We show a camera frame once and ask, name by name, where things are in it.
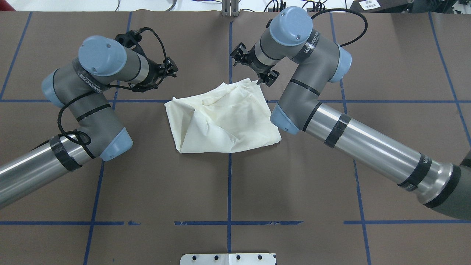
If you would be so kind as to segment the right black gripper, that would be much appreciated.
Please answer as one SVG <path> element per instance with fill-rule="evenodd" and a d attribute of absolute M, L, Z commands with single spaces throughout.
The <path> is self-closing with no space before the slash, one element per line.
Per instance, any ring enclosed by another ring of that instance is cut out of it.
<path fill-rule="evenodd" d="M 264 83 L 266 86 L 271 86 L 280 75 L 278 71 L 272 70 L 273 66 L 263 64 L 256 57 L 254 48 L 248 51 L 242 42 L 230 53 L 230 57 L 234 59 L 234 67 L 240 63 L 249 66 L 257 73 L 257 85 Z"/>

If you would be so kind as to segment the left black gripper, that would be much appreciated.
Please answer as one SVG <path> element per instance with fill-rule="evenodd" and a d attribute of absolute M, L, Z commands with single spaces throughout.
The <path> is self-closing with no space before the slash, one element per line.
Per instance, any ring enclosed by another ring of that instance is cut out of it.
<path fill-rule="evenodd" d="M 142 40 L 141 34 L 145 31 L 150 31 L 160 43 L 164 55 L 164 60 L 161 64 L 148 59 L 142 46 L 139 44 Z M 130 30 L 127 33 L 116 35 L 114 40 L 136 52 L 140 62 L 140 70 L 134 79 L 128 81 L 128 86 L 115 85 L 115 88 L 127 89 L 132 92 L 147 92 L 152 89 L 158 89 L 163 79 L 167 77 L 177 77 L 176 72 L 178 72 L 178 67 L 175 62 L 167 56 L 162 40 L 152 28 L 140 28 L 135 31 Z"/>

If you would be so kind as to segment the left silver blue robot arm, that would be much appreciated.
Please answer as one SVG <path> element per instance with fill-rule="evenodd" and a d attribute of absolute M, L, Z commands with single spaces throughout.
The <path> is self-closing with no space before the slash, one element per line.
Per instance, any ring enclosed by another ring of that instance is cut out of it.
<path fill-rule="evenodd" d="M 1 166 L 1 208 L 81 168 L 94 158 L 112 160 L 133 146 L 104 92 L 113 82 L 126 82 L 132 92 L 157 89 L 163 79 L 175 77 L 178 67 L 163 50 L 162 63 L 149 59 L 142 33 L 130 30 L 110 39 L 94 35 L 84 40 L 78 56 L 42 82 L 43 95 L 60 108 L 59 134 L 30 152 Z"/>

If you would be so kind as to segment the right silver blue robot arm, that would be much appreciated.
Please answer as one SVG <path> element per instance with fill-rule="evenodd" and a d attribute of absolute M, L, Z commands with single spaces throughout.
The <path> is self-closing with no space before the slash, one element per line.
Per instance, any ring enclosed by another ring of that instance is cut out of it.
<path fill-rule="evenodd" d="M 353 119 L 346 103 L 340 112 L 319 99 L 326 84 L 343 82 L 352 64 L 346 43 L 329 40 L 314 27 L 313 20 L 325 13 L 288 7 L 267 22 L 252 48 L 241 42 L 230 53 L 234 65 L 250 67 L 258 84 L 266 86 L 279 77 L 273 67 L 281 60 L 297 65 L 271 123 L 293 135 L 304 131 L 413 193 L 426 208 L 469 221 L 470 154 L 459 165 L 438 162 Z"/>

